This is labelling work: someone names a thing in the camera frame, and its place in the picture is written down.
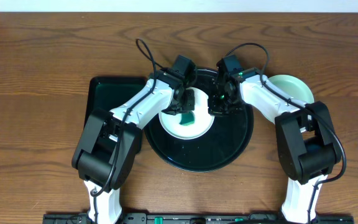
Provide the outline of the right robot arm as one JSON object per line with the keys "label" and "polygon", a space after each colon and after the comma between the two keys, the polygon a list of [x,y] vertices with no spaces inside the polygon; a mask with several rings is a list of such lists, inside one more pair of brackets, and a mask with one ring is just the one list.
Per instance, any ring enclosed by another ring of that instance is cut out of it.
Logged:
{"label": "right robot arm", "polygon": [[291,223],[314,221],[320,187],[341,178],[347,166],[328,107],[288,95],[256,68],[219,70],[214,83],[211,114],[246,103],[275,125],[280,165],[288,176],[281,213]]}

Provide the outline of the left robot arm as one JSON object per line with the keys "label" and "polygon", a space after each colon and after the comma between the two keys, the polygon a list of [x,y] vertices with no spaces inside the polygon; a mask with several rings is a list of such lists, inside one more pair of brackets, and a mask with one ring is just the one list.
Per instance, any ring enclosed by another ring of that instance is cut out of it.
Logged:
{"label": "left robot arm", "polygon": [[164,68],[151,74],[131,99],[88,116],[71,165],[88,189],[88,223],[117,223],[122,214],[120,188],[132,169],[143,129],[160,112],[182,113],[194,107],[190,87],[195,69]]}

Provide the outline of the green scrubbing sponge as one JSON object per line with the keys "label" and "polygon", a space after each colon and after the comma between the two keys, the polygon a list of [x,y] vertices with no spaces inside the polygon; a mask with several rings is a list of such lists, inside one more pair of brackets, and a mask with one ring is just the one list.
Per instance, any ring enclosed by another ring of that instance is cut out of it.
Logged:
{"label": "green scrubbing sponge", "polygon": [[182,126],[189,126],[195,123],[195,115],[192,111],[182,113],[181,120],[179,122]]}

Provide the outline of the white plate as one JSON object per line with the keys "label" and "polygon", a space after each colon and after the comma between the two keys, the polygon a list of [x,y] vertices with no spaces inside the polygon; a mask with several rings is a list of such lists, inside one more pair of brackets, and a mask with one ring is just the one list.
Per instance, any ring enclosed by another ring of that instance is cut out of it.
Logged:
{"label": "white plate", "polygon": [[189,126],[179,124],[181,114],[169,115],[159,112],[158,118],[164,130],[178,139],[195,139],[205,134],[213,125],[214,116],[208,113],[208,95],[202,90],[190,87],[195,92],[195,123]]}

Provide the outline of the mint green plate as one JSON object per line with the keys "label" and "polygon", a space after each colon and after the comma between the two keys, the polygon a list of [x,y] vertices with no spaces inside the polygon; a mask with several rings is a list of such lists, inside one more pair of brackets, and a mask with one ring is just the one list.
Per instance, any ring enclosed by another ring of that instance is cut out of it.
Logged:
{"label": "mint green plate", "polygon": [[314,96],[309,86],[297,77],[291,75],[275,75],[270,82],[296,99],[314,103]]}

